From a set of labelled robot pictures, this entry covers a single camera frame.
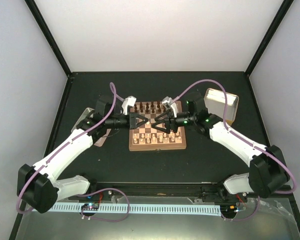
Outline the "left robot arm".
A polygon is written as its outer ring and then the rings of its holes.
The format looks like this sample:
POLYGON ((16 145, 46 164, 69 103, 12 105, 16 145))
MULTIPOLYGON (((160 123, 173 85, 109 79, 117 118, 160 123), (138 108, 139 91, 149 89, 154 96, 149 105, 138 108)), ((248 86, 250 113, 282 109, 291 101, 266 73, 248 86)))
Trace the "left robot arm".
POLYGON ((87 200, 93 199, 98 188, 88 178, 76 175, 60 180, 59 176, 81 153, 106 136, 108 130, 132 130, 144 125, 148 121, 146 117, 129 112, 136 100, 128 96, 116 107, 115 102, 109 103, 101 97, 94 109, 85 110, 60 146, 34 165, 24 164, 18 170, 17 203, 24 201, 31 209, 45 213, 57 201, 68 197, 82 195, 87 200))

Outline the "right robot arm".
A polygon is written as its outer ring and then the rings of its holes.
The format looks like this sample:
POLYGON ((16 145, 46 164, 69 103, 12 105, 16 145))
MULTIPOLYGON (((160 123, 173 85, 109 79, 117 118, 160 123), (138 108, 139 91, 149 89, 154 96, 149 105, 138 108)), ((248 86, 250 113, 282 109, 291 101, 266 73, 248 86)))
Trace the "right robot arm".
POLYGON ((166 110, 154 119, 152 128, 169 134, 176 133, 179 127, 192 126, 199 134, 221 144, 248 166, 247 173, 234 174, 218 187, 220 200, 228 202, 239 193, 255 193, 267 198, 290 180, 280 148, 259 144, 233 130, 221 117, 209 113, 200 93, 188 95, 187 111, 184 112, 179 111, 170 97, 164 98, 162 104, 166 110))

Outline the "row of dark chess pieces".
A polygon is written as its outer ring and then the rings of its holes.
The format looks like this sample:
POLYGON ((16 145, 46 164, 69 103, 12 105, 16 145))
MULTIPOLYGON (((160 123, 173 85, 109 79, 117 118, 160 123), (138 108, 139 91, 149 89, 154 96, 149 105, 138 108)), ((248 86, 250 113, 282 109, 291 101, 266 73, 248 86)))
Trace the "row of dark chess pieces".
POLYGON ((130 112, 138 114, 161 114, 167 110, 161 101, 137 101, 131 108, 130 112))

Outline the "wooden chess board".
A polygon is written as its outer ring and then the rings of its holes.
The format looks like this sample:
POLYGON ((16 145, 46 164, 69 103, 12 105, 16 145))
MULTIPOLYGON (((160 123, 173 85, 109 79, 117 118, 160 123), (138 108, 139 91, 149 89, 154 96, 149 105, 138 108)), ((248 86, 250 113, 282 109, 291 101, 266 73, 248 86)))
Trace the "wooden chess board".
MULTIPOLYGON (((153 124, 155 122, 155 118, 157 116, 159 116, 160 114, 139 114, 142 116, 145 116, 148 119, 148 122, 150 122, 150 124, 153 124)), ((183 134, 185 135, 185 143, 179 143, 176 145, 165 145, 165 144, 154 144, 154 145, 146 145, 146 144, 142 144, 142 145, 133 145, 131 140, 132 140, 132 136, 131 136, 131 129, 129 131, 129 150, 130 151, 163 151, 163 150, 183 150, 187 147, 187 143, 186 143, 186 134, 185 134, 185 128, 182 126, 180 127, 183 129, 183 134)))

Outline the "small circuit board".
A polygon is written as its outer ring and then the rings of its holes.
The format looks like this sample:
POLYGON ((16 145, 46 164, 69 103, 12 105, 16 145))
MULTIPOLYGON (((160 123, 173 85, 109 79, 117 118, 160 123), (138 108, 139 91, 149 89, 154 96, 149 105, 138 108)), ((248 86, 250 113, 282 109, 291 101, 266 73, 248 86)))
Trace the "small circuit board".
POLYGON ((83 211, 97 211, 99 209, 98 203, 85 203, 82 205, 81 209, 83 211))

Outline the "gold metal tin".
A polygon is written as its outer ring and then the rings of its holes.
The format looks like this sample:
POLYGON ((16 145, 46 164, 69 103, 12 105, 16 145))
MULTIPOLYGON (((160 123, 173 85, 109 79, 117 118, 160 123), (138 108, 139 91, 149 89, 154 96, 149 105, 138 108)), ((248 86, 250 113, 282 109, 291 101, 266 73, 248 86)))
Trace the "gold metal tin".
MULTIPOLYGON (((236 119, 239 105, 239 96, 227 92, 226 98, 227 108, 225 120, 231 126, 236 119)), ((208 88, 204 96, 204 102, 209 113, 215 114, 221 118, 223 117, 226 100, 225 95, 221 90, 208 88)))

